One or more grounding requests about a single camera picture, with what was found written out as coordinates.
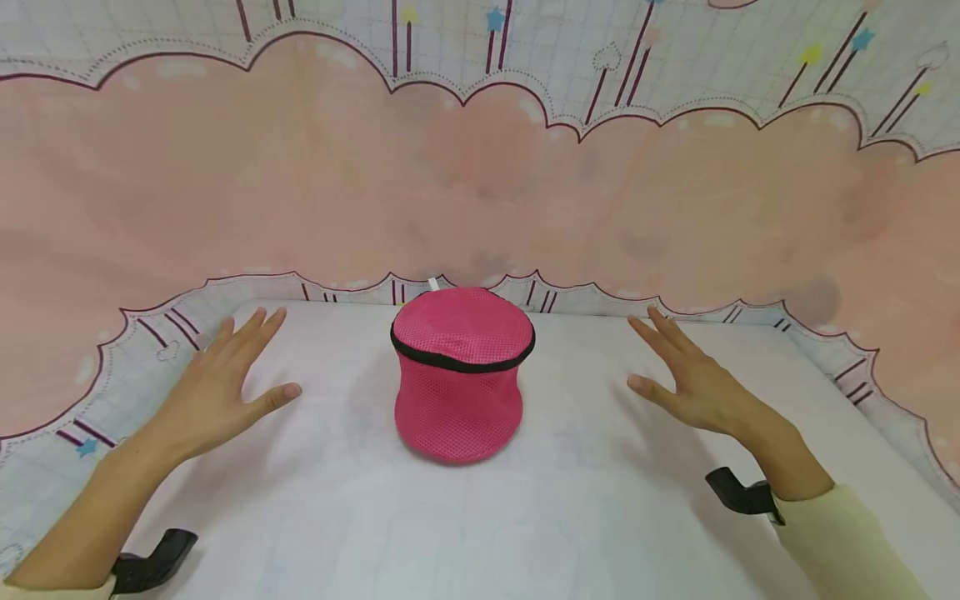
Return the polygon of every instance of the left hand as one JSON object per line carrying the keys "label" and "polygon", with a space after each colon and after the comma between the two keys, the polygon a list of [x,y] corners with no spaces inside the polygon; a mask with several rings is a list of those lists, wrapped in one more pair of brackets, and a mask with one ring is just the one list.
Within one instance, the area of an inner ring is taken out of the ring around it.
{"label": "left hand", "polygon": [[179,463],[235,438],[299,396],[298,384],[285,383],[253,402],[240,397],[253,361],[274,338],[287,311],[278,308],[264,323],[266,315],[265,309],[257,308],[236,333],[233,318],[223,321],[213,343],[194,355],[163,405],[135,437],[148,440],[146,446],[162,449]]}

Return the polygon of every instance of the finger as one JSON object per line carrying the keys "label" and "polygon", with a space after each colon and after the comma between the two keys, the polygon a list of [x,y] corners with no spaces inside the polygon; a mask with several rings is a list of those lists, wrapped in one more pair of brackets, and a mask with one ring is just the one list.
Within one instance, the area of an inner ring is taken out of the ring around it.
{"label": "finger", "polygon": [[237,349],[236,353],[230,359],[231,364],[243,371],[243,373],[246,373],[253,364],[253,361],[263,353],[263,349],[274,339],[274,336],[280,330],[280,326],[283,325],[283,321],[286,318],[287,309],[280,306],[276,312],[271,315],[270,319],[252,334],[250,338],[244,342],[243,346]]}
{"label": "finger", "polygon": [[650,400],[674,417],[680,418],[680,413],[683,410],[680,398],[650,377],[643,377],[636,374],[630,375],[627,379],[627,386],[638,395]]}
{"label": "finger", "polygon": [[664,317],[653,305],[647,306],[647,315],[650,317],[650,320],[654,322],[654,327],[657,328],[657,331],[680,352],[684,354],[702,352],[699,346],[691,342],[690,338],[686,337],[686,334],[680,329],[676,321]]}
{"label": "finger", "polygon": [[213,338],[213,341],[206,347],[206,355],[216,356],[224,349],[231,337],[233,337],[233,317],[227,317],[220,323],[220,328],[217,329],[217,335]]}
{"label": "finger", "polygon": [[227,345],[224,347],[222,354],[224,358],[229,360],[234,354],[237,353],[244,344],[256,333],[260,327],[263,325],[263,319],[267,316],[267,309],[260,306],[255,311],[251,317],[247,320],[246,323],[227,342]]}
{"label": "finger", "polygon": [[650,325],[644,323],[634,315],[627,317],[627,322],[630,323],[630,327],[643,338],[643,341],[657,353],[657,356],[663,359],[663,362],[666,363],[670,371],[673,371],[682,364],[684,358],[680,354],[680,351],[670,344],[660,332],[651,328]]}
{"label": "finger", "polygon": [[263,396],[245,405],[247,426],[250,427],[275,410],[286,406],[302,393],[303,388],[296,383],[285,383],[268,390]]}

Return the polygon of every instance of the black clip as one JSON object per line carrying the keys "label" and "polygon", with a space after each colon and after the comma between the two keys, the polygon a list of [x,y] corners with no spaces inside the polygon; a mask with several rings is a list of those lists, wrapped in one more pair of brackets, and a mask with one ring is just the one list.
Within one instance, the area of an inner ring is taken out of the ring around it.
{"label": "black clip", "polygon": [[177,574],[196,542],[197,534],[193,532],[168,529],[149,557],[121,554],[113,564],[117,579],[113,593],[138,593],[167,583]]}
{"label": "black clip", "polygon": [[769,515],[778,525],[786,522],[777,510],[773,492],[766,480],[744,488],[728,467],[720,467],[707,474],[707,483],[724,506],[742,515]]}

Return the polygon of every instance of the white table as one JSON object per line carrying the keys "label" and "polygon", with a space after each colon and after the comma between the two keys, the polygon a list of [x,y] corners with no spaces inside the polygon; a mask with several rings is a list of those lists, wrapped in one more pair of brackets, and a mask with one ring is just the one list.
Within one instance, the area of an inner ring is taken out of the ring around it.
{"label": "white table", "polygon": [[[304,394],[157,492],[129,549],[149,554],[168,527],[200,535],[160,597],[814,597],[767,520],[728,511],[704,481],[720,466],[761,479],[751,457],[627,390],[631,371],[672,380],[624,320],[531,315],[516,436],[486,463],[449,468],[397,437],[395,307],[261,304],[289,316],[245,396],[291,380]],[[956,597],[960,518],[786,336],[684,330],[800,427],[933,598]]]}

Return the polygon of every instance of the pink mesh laundry bag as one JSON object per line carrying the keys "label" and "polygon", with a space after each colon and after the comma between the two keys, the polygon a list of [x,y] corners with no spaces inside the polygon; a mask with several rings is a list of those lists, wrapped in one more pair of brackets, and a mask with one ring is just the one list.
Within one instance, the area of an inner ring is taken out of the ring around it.
{"label": "pink mesh laundry bag", "polygon": [[523,415],[516,373],[534,349],[526,314],[483,288],[421,294],[394,319],[396,430],[418,453],[462,465],[492,456]]}

